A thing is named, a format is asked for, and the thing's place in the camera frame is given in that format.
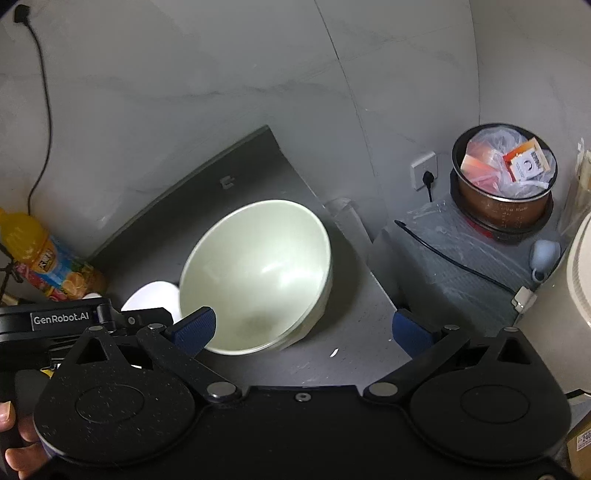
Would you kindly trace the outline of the person's left hand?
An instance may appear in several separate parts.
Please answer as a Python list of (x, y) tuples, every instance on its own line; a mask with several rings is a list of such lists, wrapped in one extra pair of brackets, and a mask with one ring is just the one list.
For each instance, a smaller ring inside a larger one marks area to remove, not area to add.
[(0, 422), (2, 433), (17, 431), (19, 438), (15, 446), (6, 449), (4, 459), (20, 479), (28, 479), (49, 461), (35, 430), (33, 416), (19, 418), (13, 403), (6, 401), (0, 406)]

